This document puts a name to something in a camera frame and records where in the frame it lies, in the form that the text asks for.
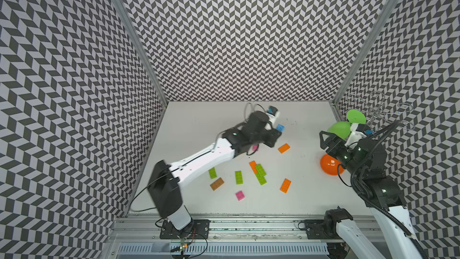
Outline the orange lego plate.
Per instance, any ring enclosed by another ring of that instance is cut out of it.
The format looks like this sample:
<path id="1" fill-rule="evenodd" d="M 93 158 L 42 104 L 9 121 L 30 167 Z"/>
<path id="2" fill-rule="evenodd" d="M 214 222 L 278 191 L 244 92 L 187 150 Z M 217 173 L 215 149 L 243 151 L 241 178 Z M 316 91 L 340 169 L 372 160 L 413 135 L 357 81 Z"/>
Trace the orange lego plate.
<path id="1" fill-rule="evenodd" d="M 249 165 L 250 165 L 252 171 L 254 172 L 254 174 L 257 174 L 258 171 L 257 171 L 257 169 L 256 169 L 256 165 L 257 165 L 256 162 L 255 162 L 255 161 L 251 161 L 251 162 L 249 163 Z"/>
<path id="2" fill-rule="evenodd" d="M 289 191 L 291 183 L 289 179 L 285 179 L 280 187 L 280 191 L 286 194 Z"/>
<path id="3" fill-rule="evenodd" d="M 280 153 L 285 153 L 286 151 L 288 151 L 291 147 L 285 143 L 284 145 L 282 145 L 281 147 L 279 147 L 278 151 Z"/>

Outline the green lego plate front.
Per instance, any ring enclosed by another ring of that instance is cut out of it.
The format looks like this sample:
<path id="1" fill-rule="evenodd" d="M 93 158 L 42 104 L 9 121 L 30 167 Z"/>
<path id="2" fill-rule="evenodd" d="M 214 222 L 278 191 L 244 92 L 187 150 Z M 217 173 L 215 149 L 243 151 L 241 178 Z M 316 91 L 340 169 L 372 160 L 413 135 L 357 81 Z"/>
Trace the green lego plate front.
<path id="1" fill-rule="evenodd" d="M 256 178 L 260 185 L 265 185 L 267 183 L 267 180 L 265 179 L 265 177 L 261 176 L 260 174 L 256 174 Z"/>

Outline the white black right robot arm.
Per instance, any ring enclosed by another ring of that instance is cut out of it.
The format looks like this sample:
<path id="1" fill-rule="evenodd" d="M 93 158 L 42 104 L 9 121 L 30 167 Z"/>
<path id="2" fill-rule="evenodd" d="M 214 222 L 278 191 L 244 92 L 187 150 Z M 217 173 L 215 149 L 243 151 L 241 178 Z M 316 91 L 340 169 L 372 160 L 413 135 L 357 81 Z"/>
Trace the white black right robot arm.
<path id="1" fill-rule="evenodd" d="M 357 141 L 354 148 L 334 133 L 320 132 L 320 146 L 350 173 L 350 186 L 376 217 L 394 259 L 427 259 L 412 226 L 403 192 L 385 175 L 387 134 Z"/>

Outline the green lego plate under arm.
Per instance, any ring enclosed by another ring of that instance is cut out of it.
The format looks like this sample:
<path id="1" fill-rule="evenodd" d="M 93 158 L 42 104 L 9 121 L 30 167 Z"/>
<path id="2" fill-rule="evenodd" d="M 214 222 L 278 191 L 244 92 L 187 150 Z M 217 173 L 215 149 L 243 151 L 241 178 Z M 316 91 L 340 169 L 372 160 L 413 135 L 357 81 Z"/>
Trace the green lego plate under arm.
<path id="1" fill-rule="evenodd" d="M 210 179 L 215 179 L 215 178 L 217 178 L 217 173 L 216 173 L 215 168 L 210 169 L 210 170 L 208 171 L 208 173 L 209 173 Z"/>

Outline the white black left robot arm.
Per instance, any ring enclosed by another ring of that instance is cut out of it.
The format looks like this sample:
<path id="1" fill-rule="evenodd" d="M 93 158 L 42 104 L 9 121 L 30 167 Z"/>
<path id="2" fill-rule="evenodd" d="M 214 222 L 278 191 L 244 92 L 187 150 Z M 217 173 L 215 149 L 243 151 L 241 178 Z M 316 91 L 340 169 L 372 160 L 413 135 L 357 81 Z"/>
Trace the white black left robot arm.
<path id="1" fill-rule="evenodd" d="M 156 163 L 146 189 L 161 216 L 176 230 L 190 230 L 193 219 L 182 199 L 182 189 L 215 166 L 248 153 L 256 145 L 274 147 L 282 132 L 274 126 L 280 111 L 270 106 L 266 111 L 254 111 L 248 120 L 217 136 L 213 144 L 188 158 L 167 164 Z"/>

